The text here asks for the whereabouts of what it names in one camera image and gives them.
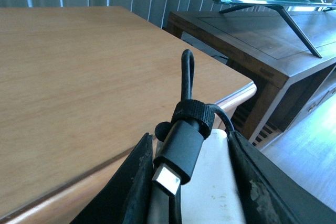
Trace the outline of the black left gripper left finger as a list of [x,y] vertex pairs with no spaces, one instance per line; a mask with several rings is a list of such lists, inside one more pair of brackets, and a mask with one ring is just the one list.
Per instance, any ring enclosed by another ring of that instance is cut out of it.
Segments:
[[153,176],[153,136],[146,133],[105,187],[72,223],[146,223]]

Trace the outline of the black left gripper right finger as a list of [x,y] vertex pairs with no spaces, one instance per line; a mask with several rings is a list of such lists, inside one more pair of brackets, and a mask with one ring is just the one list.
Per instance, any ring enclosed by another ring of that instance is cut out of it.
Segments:
[[247,223],[335,223],[335,211],[294,182],[239,132],[230,161]]

